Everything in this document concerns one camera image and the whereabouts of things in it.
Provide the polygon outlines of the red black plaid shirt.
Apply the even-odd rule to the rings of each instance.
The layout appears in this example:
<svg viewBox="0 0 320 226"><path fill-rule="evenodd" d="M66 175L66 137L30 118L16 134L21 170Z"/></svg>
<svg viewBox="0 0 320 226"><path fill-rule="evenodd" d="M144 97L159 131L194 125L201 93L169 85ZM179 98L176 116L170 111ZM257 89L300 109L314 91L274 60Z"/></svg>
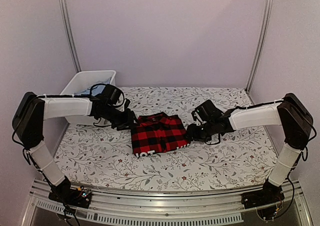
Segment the red black plaid shirt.
<svg viewBox="0 0 320 226"><path fill-rule="evenodd" d="M179 116L164 112L139 116L130 133L132 153L137 158L175 151L191 143Z"/></svg>

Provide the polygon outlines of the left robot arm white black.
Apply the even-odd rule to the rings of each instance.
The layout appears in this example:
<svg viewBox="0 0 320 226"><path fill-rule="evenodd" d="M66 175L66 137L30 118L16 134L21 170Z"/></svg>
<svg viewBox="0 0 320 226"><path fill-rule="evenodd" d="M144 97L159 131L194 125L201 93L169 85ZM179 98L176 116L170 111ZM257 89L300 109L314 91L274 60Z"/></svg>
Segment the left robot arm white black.
<svg viewBox="0 0 320 226"><path fill-rule="evenodd" d="M23 146L28 152L25 157L32 161L43 174L48 184L55 188L55 195L63 202L74 199L74 191L69 188L70 181L49 152L44 141L44 121L66 117L93 117L105 119L118 131L129 129L136 120L135 113L128 108L130 101L125 99L124 109L103 94L91 95L36 95L26 92L12 119L12 141Z"/></svg>

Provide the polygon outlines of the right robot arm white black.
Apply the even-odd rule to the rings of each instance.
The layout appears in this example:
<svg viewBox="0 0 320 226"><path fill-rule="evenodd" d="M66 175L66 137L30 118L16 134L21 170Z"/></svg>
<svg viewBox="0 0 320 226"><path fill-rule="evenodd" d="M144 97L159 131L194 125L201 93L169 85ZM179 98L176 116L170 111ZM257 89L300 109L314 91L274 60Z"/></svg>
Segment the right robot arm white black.
<svg viewBox="0 0 320 226"><path fill-rule="evenodd" d="M262 204L269 204L278 196L278 188L295 168L308 143L317 136L313 117L294 93L282 99L257 105L231 108L226 112L206 100L191 113L199 125L187 127L191 141L208 142L213 135L223 136L246 128L281 126L285 136L278 160L259 192Z"/></svg>

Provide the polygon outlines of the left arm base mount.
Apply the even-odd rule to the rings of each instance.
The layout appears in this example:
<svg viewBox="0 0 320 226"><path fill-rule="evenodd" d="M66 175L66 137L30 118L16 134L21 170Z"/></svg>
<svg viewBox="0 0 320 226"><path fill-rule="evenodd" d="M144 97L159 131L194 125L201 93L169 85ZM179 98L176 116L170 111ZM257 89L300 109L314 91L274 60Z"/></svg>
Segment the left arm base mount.
<svg viewBox="0 0 320 226"><path fill-rule="evenodd" d="M65 203L69 206L88 209L92 200L92 190L84 188L84 186L54 186L49 193L48 199L59 203Z"/></svg>

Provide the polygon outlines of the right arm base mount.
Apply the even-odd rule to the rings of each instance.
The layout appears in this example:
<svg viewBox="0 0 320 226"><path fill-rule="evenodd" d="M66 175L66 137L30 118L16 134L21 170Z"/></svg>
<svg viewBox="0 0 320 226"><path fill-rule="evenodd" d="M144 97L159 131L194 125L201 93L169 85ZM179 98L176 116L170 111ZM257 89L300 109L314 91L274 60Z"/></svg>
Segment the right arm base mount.
<svg viewBox="0 0 320 226"><path fill-rule="evenodd" d="M285 199L281 186L275 186L266 181L262 189L241 194L241 203L245 209L277 203Z"/></svg>

